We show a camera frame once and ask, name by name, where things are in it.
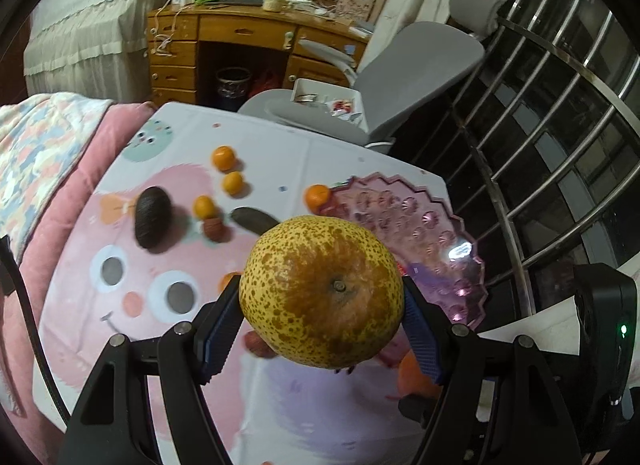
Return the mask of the orange tangerine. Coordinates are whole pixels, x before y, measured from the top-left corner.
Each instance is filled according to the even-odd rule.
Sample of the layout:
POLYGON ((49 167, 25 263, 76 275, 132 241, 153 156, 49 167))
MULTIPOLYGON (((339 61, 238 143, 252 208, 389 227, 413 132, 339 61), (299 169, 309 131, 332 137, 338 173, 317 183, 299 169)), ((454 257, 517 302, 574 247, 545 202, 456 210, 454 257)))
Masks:
POLYGON ((220 146, 216 148, 210 157, 212 164, 220 172, 227 173, 236 165, 236 155, 232 147, 220 146))

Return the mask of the dark avocado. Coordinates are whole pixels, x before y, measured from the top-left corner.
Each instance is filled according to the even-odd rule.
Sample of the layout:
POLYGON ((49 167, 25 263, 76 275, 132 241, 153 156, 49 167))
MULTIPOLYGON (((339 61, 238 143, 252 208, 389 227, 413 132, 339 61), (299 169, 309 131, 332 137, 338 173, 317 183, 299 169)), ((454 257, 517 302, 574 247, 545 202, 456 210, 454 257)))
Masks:
POLYGON ((142 248, 154 248, 164 240, 172 222, 171 199, 163 188, 150 187, 138 196, 134 207, 134 237, 142 248))

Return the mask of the cartoon printed tablecloth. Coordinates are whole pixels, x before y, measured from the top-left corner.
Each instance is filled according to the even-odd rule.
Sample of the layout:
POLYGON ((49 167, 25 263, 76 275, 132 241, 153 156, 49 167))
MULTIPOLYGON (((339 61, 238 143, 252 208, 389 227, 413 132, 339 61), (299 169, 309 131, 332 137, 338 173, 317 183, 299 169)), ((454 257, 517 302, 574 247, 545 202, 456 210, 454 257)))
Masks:
MULTIPOLYGON (((161 107, 101 179, 54 270, 40 334, 65 401, 76 402, 112 335, 164 334, 216 299, 226 273, 243 269, 253 233, 228 225, 224 242, 206 239, 192 210, 198 196, 224 215, 248 206, 282 220, 305 213, 309 186, 373 173, 447 194, 442 178, 353 144, 238 113, 161 107), (236 155, 227 173, 210 159, 220 146, 236 155), (238 196, 221 188, 231 172, 245 180, 238 196), (134 237, 134 207, 150 187, 170 197, 172 222, 146 249, 134 237)), ((396 381, 376 360, 337 373, 259 359, 235 343, 204 396, 234 463, 407 464, 422 430, 400 415, 396 381)))

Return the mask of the small tangerine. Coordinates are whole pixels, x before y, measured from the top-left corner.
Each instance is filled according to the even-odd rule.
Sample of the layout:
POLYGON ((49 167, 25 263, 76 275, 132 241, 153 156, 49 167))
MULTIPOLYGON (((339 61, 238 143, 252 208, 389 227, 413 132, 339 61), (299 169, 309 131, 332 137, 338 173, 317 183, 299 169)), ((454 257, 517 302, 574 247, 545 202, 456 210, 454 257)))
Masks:
POLYGON ((210 196, 198 196, 192 205, 193 214, 200 220, 215 218, 218 208, 210 196))
POLYGON ((245 180, 241 172, 231 172, 222 178, 221 188, 228 196, 238 196, 244 187, 245 180))

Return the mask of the purple glass fruit bowl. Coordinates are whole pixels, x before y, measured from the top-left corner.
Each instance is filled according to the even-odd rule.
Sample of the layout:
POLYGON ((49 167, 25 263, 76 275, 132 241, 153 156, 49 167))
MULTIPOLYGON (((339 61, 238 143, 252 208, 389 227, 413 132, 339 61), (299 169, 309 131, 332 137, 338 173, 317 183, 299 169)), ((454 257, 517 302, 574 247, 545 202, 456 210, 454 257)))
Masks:
POLYGON ((477 329, 485 318, 484 261, 462 219, 427 188, 374 173, 352 177, 331 189, 323 216, 370 230, 394 255, 429 303, 447 318, 477 329))

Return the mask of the floral patterned blanket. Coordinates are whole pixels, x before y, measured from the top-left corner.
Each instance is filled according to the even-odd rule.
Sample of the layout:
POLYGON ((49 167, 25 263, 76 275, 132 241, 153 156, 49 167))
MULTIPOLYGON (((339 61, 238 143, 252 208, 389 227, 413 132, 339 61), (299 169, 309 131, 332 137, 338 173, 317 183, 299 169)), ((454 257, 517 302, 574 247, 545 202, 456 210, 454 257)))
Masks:
POLYGON ((55 92, 1 108, 1 234, 16 260, 111 105, 55 92))

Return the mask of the wooden desk with drawers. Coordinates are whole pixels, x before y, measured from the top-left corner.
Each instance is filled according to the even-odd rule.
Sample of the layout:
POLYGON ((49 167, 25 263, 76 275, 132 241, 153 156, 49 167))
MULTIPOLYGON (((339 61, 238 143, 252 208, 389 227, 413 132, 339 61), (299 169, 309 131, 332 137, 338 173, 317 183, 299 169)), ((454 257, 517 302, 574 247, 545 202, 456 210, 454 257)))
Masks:
POLYGON ((245 100, 266 89, 291 89, 299 77, 346 86, 333 64, 312 54, 311 40, 360 61, 368 40, 351 25, 288 10, 169 5, 146 19, 152 101, 220 108, 216 74, 228 66, 250 70, 245 100))

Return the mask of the dark overripe banana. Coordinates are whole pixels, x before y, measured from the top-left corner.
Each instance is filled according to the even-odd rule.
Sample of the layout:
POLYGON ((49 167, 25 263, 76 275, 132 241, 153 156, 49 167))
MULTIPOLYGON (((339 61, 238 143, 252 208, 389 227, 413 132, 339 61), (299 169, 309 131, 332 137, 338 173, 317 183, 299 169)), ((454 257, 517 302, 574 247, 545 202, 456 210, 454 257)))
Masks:
POLYGON ((231 212, 231 219, 243 229, 261 237, 277 225, 279 220, 254 207, 236 207, 231 212))

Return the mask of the metal window bars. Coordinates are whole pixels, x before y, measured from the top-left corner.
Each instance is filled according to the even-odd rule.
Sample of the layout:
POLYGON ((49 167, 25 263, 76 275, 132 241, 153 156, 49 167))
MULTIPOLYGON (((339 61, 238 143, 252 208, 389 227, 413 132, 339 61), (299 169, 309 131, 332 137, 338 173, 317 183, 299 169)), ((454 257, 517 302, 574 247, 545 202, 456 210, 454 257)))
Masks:
POLYGON ((484 329, 639 267, 639 55, 603 0, 506 0, 433 168, 477 242, 484 329))

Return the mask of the beige mug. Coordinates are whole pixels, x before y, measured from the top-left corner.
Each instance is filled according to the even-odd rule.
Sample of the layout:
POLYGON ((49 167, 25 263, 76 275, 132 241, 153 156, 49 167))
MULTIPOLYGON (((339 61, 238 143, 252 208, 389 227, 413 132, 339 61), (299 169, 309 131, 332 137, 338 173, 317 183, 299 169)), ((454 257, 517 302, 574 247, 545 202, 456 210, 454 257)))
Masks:
POLYGON ((282 14, 290 10, 291 4, 288 0, 262 0, 262 10, 272 14, 282 14))

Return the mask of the lace covered furniture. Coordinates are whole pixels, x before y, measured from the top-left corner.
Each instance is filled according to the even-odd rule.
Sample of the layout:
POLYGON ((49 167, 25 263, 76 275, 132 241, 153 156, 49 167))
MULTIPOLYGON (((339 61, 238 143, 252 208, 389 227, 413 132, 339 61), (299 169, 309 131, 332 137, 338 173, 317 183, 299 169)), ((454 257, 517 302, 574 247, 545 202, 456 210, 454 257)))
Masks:
POLYGON ((29 95, 76 92, 115 102, 151 97, 148 13, 162 0, 40 0, 24 50, 29 95))

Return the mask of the pink quilt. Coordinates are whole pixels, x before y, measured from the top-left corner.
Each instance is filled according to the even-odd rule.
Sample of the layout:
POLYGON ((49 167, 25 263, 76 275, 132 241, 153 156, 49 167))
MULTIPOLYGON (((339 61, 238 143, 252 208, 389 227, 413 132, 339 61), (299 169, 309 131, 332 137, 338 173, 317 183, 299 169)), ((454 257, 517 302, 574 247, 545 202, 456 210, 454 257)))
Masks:
MULTIPOLYGON (((93 190, 127 141, 156 111, 151 102, 111 106, 84 155, 58 187, 25 247, 20 271, 35 319, 39 320, 63 247, 93 190)), ((34 354, 17 295, 1 298, 1 434, 9 449, 31 464, 53 464, 62 431, 35 406, 34 354)))

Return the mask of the small dark red fruit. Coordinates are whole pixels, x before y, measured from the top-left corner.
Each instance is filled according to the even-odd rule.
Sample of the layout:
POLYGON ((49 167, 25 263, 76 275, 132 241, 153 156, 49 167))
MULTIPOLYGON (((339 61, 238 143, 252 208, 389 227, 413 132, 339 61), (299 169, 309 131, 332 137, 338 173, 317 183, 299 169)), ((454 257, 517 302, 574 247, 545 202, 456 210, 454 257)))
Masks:
POLYGON ((278 355, 255 331, 247 332, 243 336, 243 344, 245 349, 257 358, 272 359, 278 355))

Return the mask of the black waste bin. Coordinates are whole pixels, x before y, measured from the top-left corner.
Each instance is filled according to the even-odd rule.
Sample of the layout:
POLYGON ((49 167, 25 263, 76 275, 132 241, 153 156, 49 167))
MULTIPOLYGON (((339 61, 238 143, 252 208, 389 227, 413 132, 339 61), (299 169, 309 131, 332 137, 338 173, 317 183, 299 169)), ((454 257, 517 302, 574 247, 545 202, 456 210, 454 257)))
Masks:
POLYGON ((217 74, 217 92, 221 109, 236 111, 242 106, 252 74, 250 70, 239 66, 228 66, 220 69, 217 74))

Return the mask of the yellow speckled pear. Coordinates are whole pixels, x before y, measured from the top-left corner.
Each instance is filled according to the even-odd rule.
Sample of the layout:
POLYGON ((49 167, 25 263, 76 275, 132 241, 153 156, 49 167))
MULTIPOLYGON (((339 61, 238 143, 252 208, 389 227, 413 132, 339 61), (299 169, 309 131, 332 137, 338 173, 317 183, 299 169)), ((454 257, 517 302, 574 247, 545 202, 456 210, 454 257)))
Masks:
POLYGON ((258 237, 239 301, 278 355, 341 370, 376 357, 396 336, 405 293, 395 257, 372 232, 340 218, 297 216, 258 237))

